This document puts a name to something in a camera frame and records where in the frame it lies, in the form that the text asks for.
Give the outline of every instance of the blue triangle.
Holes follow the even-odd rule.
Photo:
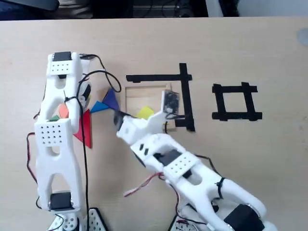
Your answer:
[[[117,110],[117,111],[120,110],[119,104],[116,100],[115,91],[113,89],[108,90],[102,103],[108,105],[110,108],[114,110]]]
[[[91,113],[94,113],[94,112],[99,112],[99,111],[102,111],[102,110],[106,110],[108,109],[109,106],[104,104],[104,103],[101,103],[99,101],[96,101],[95,105],[92,107],[91,109]]]

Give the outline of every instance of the table surface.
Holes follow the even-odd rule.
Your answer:
[[[307,25],[308,18],[283,17],[0,22],[0,230],[46,230],[53,219],[35,207],[26,135],[34,130],[47,55],[55,51],[98,54],[123,85],[126,74],[176,74],[179,63],[187,63],[197,132],[178,128],[171,135],[191,152],[211,157],[223,176],[258,197],[280,230],[305,230],[308,48],[297,41],[296,32]],[[99,68],[98,62],[90,68]],[[263,119],[213,120],[213,84],[242,81],[257,86],[253,100]],[[93,105],[107,81],[98,74],[91,82]],[[229,111],[244,108],[242,95],[225,99]],[[154,180],[123,198],[149,172],[116,138],[111,111],[94,113],[92,124],[90,205],[99,207],[114,231],[167,230],[174,216],[173,191]],[[30,141],[34,159],[36,145]],[[74,147],[84,174],[81,142],[74,139]],[[63,184],[58,182],[55,188]]]

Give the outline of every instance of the purple triangle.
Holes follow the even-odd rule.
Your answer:
[[[108,90],[102,103],[108,105],[110,108],[114,110],[120,110],[119,104],[116,100],[115,91],[113,89]]]

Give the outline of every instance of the red triangle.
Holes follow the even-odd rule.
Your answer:
[[[83,114],[83,128],[85,131],[85,145],[92,148],[91,114],[89,109]],[[81,118],[79,119],[79,131],[74,136],[82,142]]]

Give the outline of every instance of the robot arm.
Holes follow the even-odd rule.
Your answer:
[[[82,61],[77,53],[58,52],[49,55],[45,96],[35,123],[38,146],[36,173],[40,205],[42,209],[55,214],[66,214],[65,217],[73,221],[68,230],[75,230],[79,226],[78,223],[83,222],[82,211],[85,209],[80,167],[73,149],[73,134],[78,132],[80,117],[77,100],[66,102],[68,118],[53,120],[51,117],[66,97],[76,96],[83,71],[87,72],[83,70]],[[78,96],[83,106],[86,106],[89,94],[90,85],[83,83]],[[54,152],[53,147],[58,147],[60,152]],[[69,185],[69,192],[52,191],[51,184],[55,174],[64,177]]]
[[[171,97],[172,94],[170,91],[162,93],[161,111],[148,120],[116,112],[117,137],[130,145],[147,169],[164,174],[166,183],[196,210],[206,224],[202,230],[276,230],[265,227],[266,208],[261,201],[232,180],[209,169],[171,136],[162,134],[167,116],[170,112],[177,112],[178,103],[175,101],[178,99],[176,95]],[[234,201],[239,206],[223,220],[213,210],[211,202],[215,198]]]

